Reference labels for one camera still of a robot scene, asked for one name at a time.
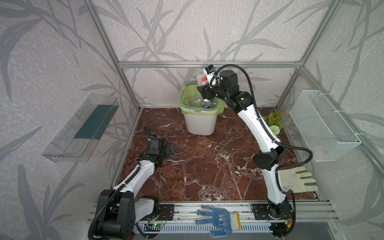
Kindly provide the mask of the blue label bottle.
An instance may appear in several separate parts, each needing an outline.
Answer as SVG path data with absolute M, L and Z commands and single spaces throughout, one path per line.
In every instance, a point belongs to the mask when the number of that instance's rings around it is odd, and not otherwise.
M 202 103 L 202 108 L 203 109 L 213 109 L 213 108 L 215 108 L 215 103 L 213 103 L 213 102 L 203 102 Z

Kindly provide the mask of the guava juice bottle red label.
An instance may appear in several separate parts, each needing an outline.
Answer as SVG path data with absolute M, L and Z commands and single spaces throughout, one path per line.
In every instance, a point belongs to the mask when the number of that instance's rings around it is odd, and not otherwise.
M 197 75 L 197 83 L 198 86 L 208 86 L 210 88 L 210 74 L 205 74 L 204 71 L 198 73 Z

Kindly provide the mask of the clear unlabelled bottle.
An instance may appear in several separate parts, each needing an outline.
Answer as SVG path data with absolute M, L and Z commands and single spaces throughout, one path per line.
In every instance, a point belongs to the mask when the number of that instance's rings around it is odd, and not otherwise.
M 201 108 L 204 103 L 204 100 L 200 96 L 195 96 L 185 100 L 184 105 L 191 108 Z

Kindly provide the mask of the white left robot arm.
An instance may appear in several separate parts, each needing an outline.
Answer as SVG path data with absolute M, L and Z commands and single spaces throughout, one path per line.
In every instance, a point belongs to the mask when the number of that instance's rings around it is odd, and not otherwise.
M 141 219 L 159 215 L 157 197 L 143 197 L 137 201 L 136 195 L 163 161 L 174 156 L 176 151 L 165 138 L 151 133 L 148 126 L 145 126 L 145 132 L 148 144 L 136 158 L 135 168 L 118 185 L 99 195 L 96 214 L 88 231 L 89 240 L 130 240 Z

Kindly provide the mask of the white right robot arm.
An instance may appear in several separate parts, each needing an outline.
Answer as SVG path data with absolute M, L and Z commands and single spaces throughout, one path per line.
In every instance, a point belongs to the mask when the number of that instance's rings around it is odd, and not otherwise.
M 198 91 L 205 101 L 213 98 L 224 101 L 244 121 L 259 144 L 261 152 L 253 156 L 253 161 L 262 170 L 268 204 L 261 210 L 254 208 L 254 212 L 274 220 L 288 217 L 294 221 L 296 204 L 290 203 L 288 196 L 300 190 L 288 184 L 289 174 L 303 171 L 304 163 L 280 165 L 279 157 L 286 149 L 299 150 L 309 154 L 305 161 L 308 163 L 313 158 L 313 152 L 306 148 L 285 145 L 276 137 L 257 108 L 254 92 L 240 90 L 238 75 L 232 68 L 240 70 L 247 81 L 251 82 L 247 72 L 237 65 L 224 65 L 218 70 L 209 65 L 203 69 L 205 80 Z

